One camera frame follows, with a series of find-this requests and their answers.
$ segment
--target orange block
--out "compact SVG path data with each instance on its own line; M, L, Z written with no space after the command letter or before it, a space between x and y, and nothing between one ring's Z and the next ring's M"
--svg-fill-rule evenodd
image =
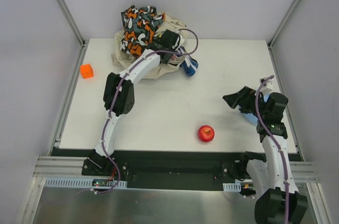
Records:
M93 69L90 64L83 64L80 66L80 74L83 78L93 77Z

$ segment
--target colorful cloth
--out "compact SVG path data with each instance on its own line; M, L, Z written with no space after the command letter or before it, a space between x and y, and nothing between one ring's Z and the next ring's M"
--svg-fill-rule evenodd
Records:
M137 9L134 5L121 12L123 36L120 50L138 58L153 41L159 26L165 21L165 13L157 15L156 7Z
M166 30L171 30L175 32L178 29L186 28L186 24L184 22L181 22L179 20L172 19L169 15L166 14L165 21L160 25L158 30L155 32L155 36L160 35L162 32ZM121 51L121 40L123 39L124 31L121 30L117 32L114 36L114 50L115 53L112 54L113 63L115 65L121 65L123 68L128 68L137 58L129 55L123 51ZM188 32L187 31L181 31L180 35L183 36L183 38L186 40L188 38ZM152 78L156 79L161 77L163 74L171 73L174 71L177 71L180 68L180 64L184 61L185 57L181 56L177 58L177 63L171 61L171 64L159 64L159 66L153 68L150 70L149 73L146 74L144 78Z

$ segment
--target red apple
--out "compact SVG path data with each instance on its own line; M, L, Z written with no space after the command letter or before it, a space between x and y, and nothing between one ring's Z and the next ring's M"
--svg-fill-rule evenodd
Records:
M198 137L203 142L210 142L214 138L214 129L208 125L201 126L198 130Z

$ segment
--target metal floor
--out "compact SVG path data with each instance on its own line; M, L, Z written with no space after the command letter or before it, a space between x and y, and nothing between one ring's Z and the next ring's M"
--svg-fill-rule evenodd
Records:
M79 189L44 188L35 224L244 224L255 223L255 200L238 193L209 191L114 190L106 195ZM308 210L303 224L316 223Z

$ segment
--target white table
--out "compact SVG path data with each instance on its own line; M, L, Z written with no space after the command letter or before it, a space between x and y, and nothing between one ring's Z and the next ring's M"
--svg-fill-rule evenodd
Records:
M100 138L105 120L103 92L114 66L113 39L91 39L83 64L91 64L94 77L79 76L61 138L60 148L92 149ZM187 51L195 40L188 40ZM157 80L143 79L135 85L135 105L122 122L116 150L206 151L263 153L254 125L238 110L231 109L223 95L247 85L257 89L259 79L274 74L265 41L200 40L193 55L197 73L187 78L183 69ZM274 81L274 90L279 91ZM286 117L290 153L296 148ZM210 143L197 138L200 126L215 130Z

